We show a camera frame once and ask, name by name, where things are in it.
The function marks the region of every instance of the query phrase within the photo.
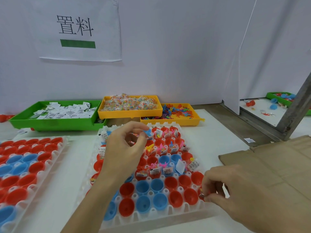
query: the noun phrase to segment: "cardboard sheet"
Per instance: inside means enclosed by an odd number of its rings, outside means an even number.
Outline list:
[[[219,159],[224,165],[241,165],[254,182],[311,215],[311,137],[252,147]]]

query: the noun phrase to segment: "white wall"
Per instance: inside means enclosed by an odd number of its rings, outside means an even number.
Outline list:
[[[0,0],[0,113],[39,100],[157,94],[219,103],[255,0],[117,0],[122,61],[39,59],[22,0]]]
[[[240,58],[240,99],[297,93],[311,71],[311,0],[257,0]]]

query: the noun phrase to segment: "egg tray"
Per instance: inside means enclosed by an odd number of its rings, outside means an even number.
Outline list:
[[[0,143],[1,233],[16,230],[67,142],[68,137],[47,137]]]
[[[185,143],[187,144],[187,146],[191,147],[191,144],[188,142],[188,139],[186,138],[181,127],[178,124],[176,124],[175,122],[173,122],[171,124],[168,124],[167,122],[165,122],[164,124],[159,124],[159,123],[154,124],[154,125],[148,124],[148,126],[151,129],[155,128],[155,127],[158,127],[158,128],[168,127],[169,128],[169,127],[173,126],[173,127],[177,128],[177,130],[178,130],[178,133],[179,133],[178,137],[182,137],[185,140]],[[105,126],[105,127],[103,127],[103,129],[100,129],[98,131],[97,139],[96,139],[94,147],[93,147],[92,156],[91,156],[85,177],[82,180],[80,191],[78,193],[73,211],[78,207],[78,205],[81,203],[81,201],[84,199],[84,197],[87,195],[88,191],[92,187],[91,182],[93,183],[94,179],[91,180],[91,178],[95,177],[95,179],[96,179],[96,176],[98,175],[94,169],[96,166],[94,164],[101,159],[100,155],[99,155],[99,148],[102,146],[101,140],[99,138],[101,132],[113,131],[117,128],[118,127],[115,125],[112,126],[111,128],[108,128],[107,126]],[[171,162],[171,155],[166,154],[166,156],[169,156],[169,158],[170,158],[169,165],[174,167],[174,163]],[[141,157],[142,165],[145,164],[145,162],[142,159],[147,159],[147,158],[148,158],[148,156],[145,156],[144,154],[142,155],[142,157]],[[203,173],[204,173],[205,169],[202,166],[202,163],[200,162],[199,159],[195,158],[195,160],[199,163],[199,167],[197,167],[197,169],[195,169],[194,172],[202,173],[202,177],[203,177]],[[184,174],[184,176],[191,178],[191,175],[193,174],[193,172],[190,172],[190,170],[185,170],[185,172],[183,174]],[[171,201],[169,199],[169,196],[170,196],[170,192],[172,191],[172,189],[169,190],[168,188],[166,188],[166,186],[164,186],[164,188],[162,188],[162,190],[160,190],[159,192],[164,194],[166,196],[166,198],[168,198],[168,201],[167,201],[166,207],[163,210],[159,210],[158,199],[156,200],[156,202],[154,201],[154,198],[157,194],[150,187],[151,182],[153,180],[156,180],[156,178],[152,179],[150,176],[150,172],[149,172],[148,177],[146,177],[146,182],[149,184],[148,191],[145,192],[144,194],[138,193],[136,187],[137,187],[137,184],[140,182],[136,179],[138,177],[136,177],[136,172],[134,172],[132,174],[132,176],[129,177],[125,181],[125,184],[132,183],[135,187],[133,193],[131,194],[131,197],[123,198],[120,194],[120,191],[118,191],[115,194],[115,196],[114,196],[113,200],[111,201],[111,203],[108,207],[108,210],[106,212],[106,215],[105,215],[106,220],[103,220],[100,229],[102,230],[102,229],[114,228],[114,227],[124,226],[124,225],[128,225],[128,224],[150,221],[150,220],[159,219],[159,218],[163,218],[163,217],[166,217],[166,218],[167,217],[173,217],[175,215],[181,215],[181,214],[185,214],[185,213],[188,214],[189,212],[196,212],[196,211],[202,211],[202,210],[208,210],[209,209],[208,206],[210,206],[210,205],[208,203],[205,203],[201,198],[198,197],[200,194],[200,185],[196,185],[192,182],[189,185],[189,187],[186,190],[184,190],[184,188],[181,187],[181,185],[179,183],[179,177],[181,175],[178,174],[176,171],[174,171],[174,173],[171,175],[177,179],[178,185],[175,188],[175,190],[177,192],[181,193],[181,196],[182,196],[183,203],[181,204],[180,207],[174,208],[171,205]],[[157,178],[157,179],[160,179],[161,181],[165,182],[165,178],[166,177],[163,175],[163,170],[161,170],[161,174],[159,175],[159,178]],[[191,192],[191,193],[195,192],[197,194],[197,196],[196,196],[197,202],[195,204],[191,205],[185,201],[185,195],[184,195],[185,191]],[[141,207],[137,206],[137,201],[141,196],[146,196],[150,200],[150,208],[146,212],[142,212]],[[134,212],[132,214],[130,214],[130,216],[122,216],[120,214],[120,209],[119,209],[120,203],[124,199],[126,199],[127,202],[130,202],[130,204],[131,204],[131,201],[128,199],[131,199],[134,202],[134,205],[135,205],[134,206]]]

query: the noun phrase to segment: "right hand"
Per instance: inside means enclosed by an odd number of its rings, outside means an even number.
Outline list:
[[[223,184],[229,198],[225,198]],[[217,204],[251,231],[287,232],[283,228],[292,213],[268,189],[254,184],[239,165],[213,167],[206,171],[202,191],[206,202]]]

